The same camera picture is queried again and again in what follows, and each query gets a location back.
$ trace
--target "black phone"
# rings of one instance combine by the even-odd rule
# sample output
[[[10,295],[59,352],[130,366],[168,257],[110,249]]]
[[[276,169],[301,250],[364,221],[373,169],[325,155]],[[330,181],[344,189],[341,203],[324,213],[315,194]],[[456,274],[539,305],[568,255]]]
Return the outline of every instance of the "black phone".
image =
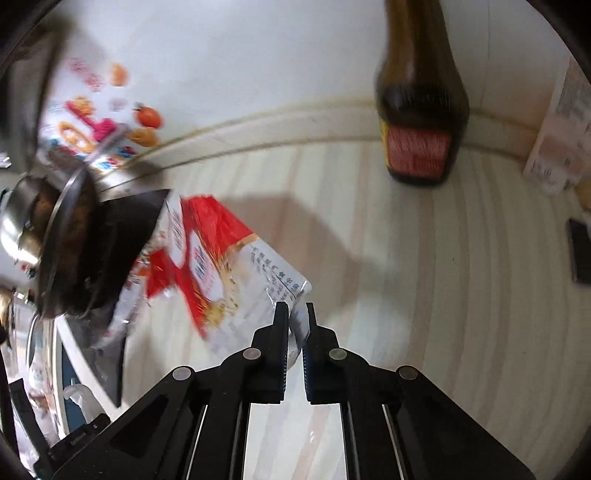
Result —
[[[573,280],[591,285],[591,238],[589,238],[587,225],[571,218],[567,222],[567,227],[573,264]]]

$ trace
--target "metal pot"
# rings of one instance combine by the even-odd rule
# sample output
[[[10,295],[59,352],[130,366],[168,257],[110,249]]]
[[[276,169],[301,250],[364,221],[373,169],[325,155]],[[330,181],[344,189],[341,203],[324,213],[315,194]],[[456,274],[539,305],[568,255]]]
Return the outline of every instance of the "metal pot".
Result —
[[[46,179],[24,176],[0,214],[0,242],[15,262],[36,269],[60,192]]]
[[[98,199],[78,159],[51,152],[16,185],[0,213],[0,242],[34,278],[41,317],[65,312]]]

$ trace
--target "brown glass bottle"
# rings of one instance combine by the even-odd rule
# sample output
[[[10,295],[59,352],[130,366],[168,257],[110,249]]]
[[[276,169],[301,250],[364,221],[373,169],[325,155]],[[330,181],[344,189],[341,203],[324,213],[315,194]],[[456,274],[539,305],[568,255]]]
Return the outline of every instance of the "brown glass bottle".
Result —
[[[447,178],[470,105],[439,0],[385,0],[388,49],[376,82],[386,166],[403,182]]]

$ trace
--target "kitchen counter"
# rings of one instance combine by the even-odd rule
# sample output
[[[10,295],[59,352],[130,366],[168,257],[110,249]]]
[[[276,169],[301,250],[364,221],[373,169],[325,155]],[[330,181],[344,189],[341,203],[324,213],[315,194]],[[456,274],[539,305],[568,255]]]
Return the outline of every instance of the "kitchen counter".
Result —
[[[311,281],[342,346],[416,366],[545,480],[591,422],[591,289],[571,280],[576,198],[544,196],[521,169],[462,149],[444,186],[416,189],[368,141],[226,155],[157,181],[216,196]],[[207,362],[182,295],[154,300],[128,341],[124,404]],[[252,406],[245,478],[345,479],[342,445],[338,406],[306,402],[299,359],[285,401]]]

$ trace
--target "red bottle label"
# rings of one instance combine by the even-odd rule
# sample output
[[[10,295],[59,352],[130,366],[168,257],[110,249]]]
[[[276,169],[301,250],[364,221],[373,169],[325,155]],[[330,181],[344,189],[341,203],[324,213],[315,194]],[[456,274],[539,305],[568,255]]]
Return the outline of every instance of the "red bottle label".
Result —
[[[439,179],[452,143],[445,131],[403,128],[382,121],[386,165],[395,173]]]

